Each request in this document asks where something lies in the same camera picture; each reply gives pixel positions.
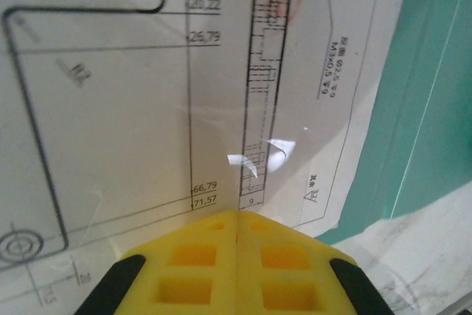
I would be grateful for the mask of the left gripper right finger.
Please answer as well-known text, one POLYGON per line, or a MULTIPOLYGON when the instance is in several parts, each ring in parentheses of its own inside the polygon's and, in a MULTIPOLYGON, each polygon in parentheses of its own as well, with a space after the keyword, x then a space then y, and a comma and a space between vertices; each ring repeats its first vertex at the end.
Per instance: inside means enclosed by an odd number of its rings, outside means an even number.
POLYGON ((390 314, 356 261, 255 212, 237 212, 237 314, 390 314))

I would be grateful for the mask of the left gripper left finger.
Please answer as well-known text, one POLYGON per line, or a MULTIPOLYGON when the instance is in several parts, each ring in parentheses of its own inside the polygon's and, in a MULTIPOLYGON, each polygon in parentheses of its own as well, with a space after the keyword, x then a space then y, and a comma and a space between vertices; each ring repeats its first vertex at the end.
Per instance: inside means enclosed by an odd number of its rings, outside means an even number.
POLYGON ((235 314, 236 213, 220 212, 126 252, 77 314, 235 314))

